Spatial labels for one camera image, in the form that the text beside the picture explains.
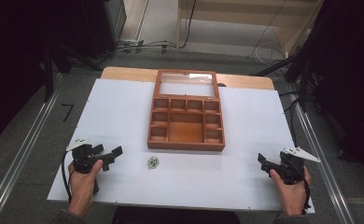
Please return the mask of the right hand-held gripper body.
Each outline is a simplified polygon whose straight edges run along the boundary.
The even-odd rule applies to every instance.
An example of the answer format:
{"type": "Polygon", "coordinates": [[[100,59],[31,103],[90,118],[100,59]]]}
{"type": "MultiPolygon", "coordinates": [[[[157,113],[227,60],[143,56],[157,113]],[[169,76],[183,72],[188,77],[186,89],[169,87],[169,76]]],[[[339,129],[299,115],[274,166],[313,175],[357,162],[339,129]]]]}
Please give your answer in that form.
{"type": "Polygon", "coordinates": [[[320,159],[300,147],[284,148],[280,152],[281,178],[287,185],[293,185],[304,178],[304,161],[320,162],[320,159]]]}

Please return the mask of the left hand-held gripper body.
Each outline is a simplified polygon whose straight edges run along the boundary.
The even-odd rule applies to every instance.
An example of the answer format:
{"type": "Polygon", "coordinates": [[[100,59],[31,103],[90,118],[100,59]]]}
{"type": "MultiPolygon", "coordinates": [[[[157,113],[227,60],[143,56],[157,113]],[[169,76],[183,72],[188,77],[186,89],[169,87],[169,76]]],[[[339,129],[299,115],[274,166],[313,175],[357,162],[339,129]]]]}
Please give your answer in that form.
{"type": "Polygon", "coordinates": [[[93,146],[87,139],[78,139],[67,147],[67,151],[72,152],[75,170],[82,174],[88,174],[92,166],[96,163],[96,155],[92,154],[93,146]]]}

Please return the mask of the person's right hand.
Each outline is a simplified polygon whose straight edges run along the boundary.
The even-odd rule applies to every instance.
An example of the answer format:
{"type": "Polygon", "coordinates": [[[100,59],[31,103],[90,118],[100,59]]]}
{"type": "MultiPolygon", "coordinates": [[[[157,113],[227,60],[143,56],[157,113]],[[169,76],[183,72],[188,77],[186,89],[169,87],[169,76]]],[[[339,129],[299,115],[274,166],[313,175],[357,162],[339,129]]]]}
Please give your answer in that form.
{"type": "Polygon", "coordinates": [[[304,167],[304,177],[305,181],[301,181],[294,185],[286,185],[281,177],[272,178],[279,190],[281,208],[284,215],[299,216],[302,214],[306,202],[305,184],[312,184],[310,174],[306,167],[304,167]]]}

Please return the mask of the person's left hand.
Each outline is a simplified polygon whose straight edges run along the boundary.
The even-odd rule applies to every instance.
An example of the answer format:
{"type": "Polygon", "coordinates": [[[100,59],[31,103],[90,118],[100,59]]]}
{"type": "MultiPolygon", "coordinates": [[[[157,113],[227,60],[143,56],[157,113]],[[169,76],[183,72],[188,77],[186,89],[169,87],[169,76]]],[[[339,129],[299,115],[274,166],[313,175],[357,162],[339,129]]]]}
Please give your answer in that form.
{"type": "Polygon", "coordinates": [[[74,171],[73,163],[68,166],[70,173],[70,187],[72,199],[68,211],[77,217],[85,218],[93,203],[93,189],[96,176],[103,166],[103,161],[98,160],[88,174],[74,171]]]}

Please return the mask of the white table board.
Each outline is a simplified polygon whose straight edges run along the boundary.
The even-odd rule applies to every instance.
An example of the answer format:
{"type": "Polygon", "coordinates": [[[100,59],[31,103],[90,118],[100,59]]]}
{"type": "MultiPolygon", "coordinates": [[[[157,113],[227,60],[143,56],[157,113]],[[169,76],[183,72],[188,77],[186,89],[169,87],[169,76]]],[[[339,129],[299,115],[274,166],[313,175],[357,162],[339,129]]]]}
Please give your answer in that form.
{"type": "Polygon", "coordinates": [[[153,90],[151,82],[95,81],[73,137],[123,150],[98,175],[96,202],[280,210],[277,188],[258,162],[258,154],[277,162],[294,146],[277,91],[220,88],[226,146],[216,153],[148,149],[153,90]],[[156,169],[147,166],[151,157],[160,161],[156,169]]]}

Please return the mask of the brown wooden compartment box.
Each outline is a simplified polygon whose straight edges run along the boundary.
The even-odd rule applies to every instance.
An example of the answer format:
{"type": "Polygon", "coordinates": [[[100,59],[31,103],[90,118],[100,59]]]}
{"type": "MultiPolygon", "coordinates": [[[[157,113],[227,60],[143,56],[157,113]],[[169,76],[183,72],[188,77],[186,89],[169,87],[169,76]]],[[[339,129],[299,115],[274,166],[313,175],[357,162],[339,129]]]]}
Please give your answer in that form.
{"type": "Polygon", "coordinates": [[[225,134],[217,75],[211,71],[158,71],[147,146],[153,149],[222,151],[225,134]]]}

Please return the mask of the person's dark lap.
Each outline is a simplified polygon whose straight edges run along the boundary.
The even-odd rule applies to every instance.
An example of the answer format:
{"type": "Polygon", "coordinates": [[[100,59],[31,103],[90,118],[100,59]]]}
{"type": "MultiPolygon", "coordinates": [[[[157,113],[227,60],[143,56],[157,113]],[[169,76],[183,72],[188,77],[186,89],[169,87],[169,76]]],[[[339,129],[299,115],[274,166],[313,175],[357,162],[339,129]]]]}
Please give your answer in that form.
{"type": "Polygon", "coordinates": [[[117,208],[112,224],[241,224],[229,211],[129,207],[117,208]]]}

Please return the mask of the black stand legs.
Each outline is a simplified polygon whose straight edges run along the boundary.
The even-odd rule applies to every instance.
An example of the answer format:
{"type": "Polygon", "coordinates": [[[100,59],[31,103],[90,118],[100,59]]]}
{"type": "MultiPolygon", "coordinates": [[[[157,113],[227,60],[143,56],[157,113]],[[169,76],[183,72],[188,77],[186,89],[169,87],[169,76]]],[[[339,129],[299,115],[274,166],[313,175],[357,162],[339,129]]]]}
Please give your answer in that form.
{"type": "Polygon", "coordinates": [[[295,102],[298,102],[301,106],[306,102],[313,102],[315,98],[308,92],[309,79],[311,76],[310,64],[301,60],[301,54],[299,52],[255,73],[254,77],[265,77],[283,67],[287,67],[287,72],[284,75],[286,83],[296,82],[298,77],[301,79],[297,84],[298,88],[296,90],[283,92],[281,93],[281,96],[295,95],[295,102]]]}
{"type": "Polygon", "coordinates": [[[69,73],[72,69],[72,65],[66,57],[67,54],[72,54],[75,58],[94,71],[102,71],[102,68],[99,65],[92,62],[76,50],[67,47],[64,43],[48,43],[44,47],[45,103],[49,101],[50,96],[54,93],[53,65],[56,65],[58,70],[62,73],[69,73]]]}

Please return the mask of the dark curtain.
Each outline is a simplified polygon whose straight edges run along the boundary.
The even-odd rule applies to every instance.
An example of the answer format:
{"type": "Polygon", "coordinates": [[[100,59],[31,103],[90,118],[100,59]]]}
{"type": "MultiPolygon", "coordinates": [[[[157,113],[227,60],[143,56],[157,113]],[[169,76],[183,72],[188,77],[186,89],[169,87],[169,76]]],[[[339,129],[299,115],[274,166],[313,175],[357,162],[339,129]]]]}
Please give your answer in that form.
{"type": "Polygon", "coordinates": [[[342,129],[342,150],[364,164],[364,0],[325,0],[313,34],[316,98],[342,129]]]}

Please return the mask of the dark cabinet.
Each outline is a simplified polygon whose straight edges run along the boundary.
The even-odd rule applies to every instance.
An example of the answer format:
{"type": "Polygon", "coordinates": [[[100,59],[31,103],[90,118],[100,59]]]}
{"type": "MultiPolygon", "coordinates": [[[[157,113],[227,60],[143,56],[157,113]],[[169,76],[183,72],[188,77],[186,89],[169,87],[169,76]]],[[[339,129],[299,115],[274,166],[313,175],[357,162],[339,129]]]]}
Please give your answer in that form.
{"type": "Polygon", "coordinates": [[[123,0],[38,0],[45,45],[63,44],[85,57],[116,50],[127,20],[123,0]]]}

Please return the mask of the metal floor rail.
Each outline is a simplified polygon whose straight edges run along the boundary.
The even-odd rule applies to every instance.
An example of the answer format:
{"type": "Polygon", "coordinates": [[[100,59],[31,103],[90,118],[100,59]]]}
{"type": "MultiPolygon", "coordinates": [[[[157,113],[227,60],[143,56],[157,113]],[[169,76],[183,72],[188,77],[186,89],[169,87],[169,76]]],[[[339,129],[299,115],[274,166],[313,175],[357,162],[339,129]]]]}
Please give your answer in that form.
{"type": "Polygon", "coordinates": [[[54,92],[51,94],[49,100],[46,103],[43,103],[40,107],[40,110],[35,117],[34,123],[31,126],[28,134],[25,136],[15,159],[9,166],[5,176],[0,182],[0,214],[11,191],[17,183],[24,164],[27,162],[29,155],[31,154],[36,139],[40,135],[43,126],[51,112],[51,109],[53,108],[59,96],[59,88],[62,84],[63,74],[59,73],[55,78],[54,92]]]}
{"type": "Polygon", "coordinates": [[[310,149],[313,154],[320,159],[320,163],[317,167],[327,188],[338,219],[341,224],[356,224],[307,113],[303,112],[299,106],[296,110],[297,117],[299,118],[302,129],[306,135],[310,149]]]}

